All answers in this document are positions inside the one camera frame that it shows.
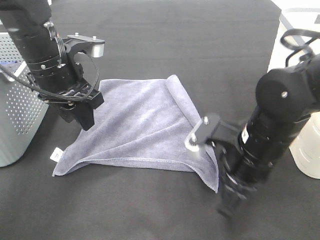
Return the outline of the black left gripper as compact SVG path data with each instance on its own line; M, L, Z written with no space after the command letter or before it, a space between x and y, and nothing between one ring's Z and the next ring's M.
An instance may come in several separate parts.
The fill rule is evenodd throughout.
M104 103L102 93L84 78L38 78L39 99L59 108L67 123L76 121L84 131L94 124L94 110Z

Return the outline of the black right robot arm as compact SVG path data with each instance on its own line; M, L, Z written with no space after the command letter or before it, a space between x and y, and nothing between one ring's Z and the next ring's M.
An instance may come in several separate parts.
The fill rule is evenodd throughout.
M256 107L241 129L221 123L212 142L221 148L221 202L217 211L231 218L265 183L278 160L313 113L320 110L320 57L276 68L257 83Z

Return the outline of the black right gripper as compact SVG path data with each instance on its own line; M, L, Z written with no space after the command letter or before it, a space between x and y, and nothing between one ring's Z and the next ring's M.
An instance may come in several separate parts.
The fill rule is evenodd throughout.
M216 210L223 217L231 219L243 202L267 180L269 166L235 145L217 142L215 149L218 152L217 159L222 164L222 190Z

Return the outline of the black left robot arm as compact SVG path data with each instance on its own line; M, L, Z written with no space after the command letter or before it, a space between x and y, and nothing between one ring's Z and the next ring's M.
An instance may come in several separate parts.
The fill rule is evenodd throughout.
M18 83L38 92L38 98L59 109L68 123L76 120L83 130L94 124L94 110L104 102L102 93L84 78L83 66L75 55L89 59L104 54L105 41L83 35L61 38L51 19L46 0L2 0L0 20L25 61L29 73L25 82L4 66L1 70Z

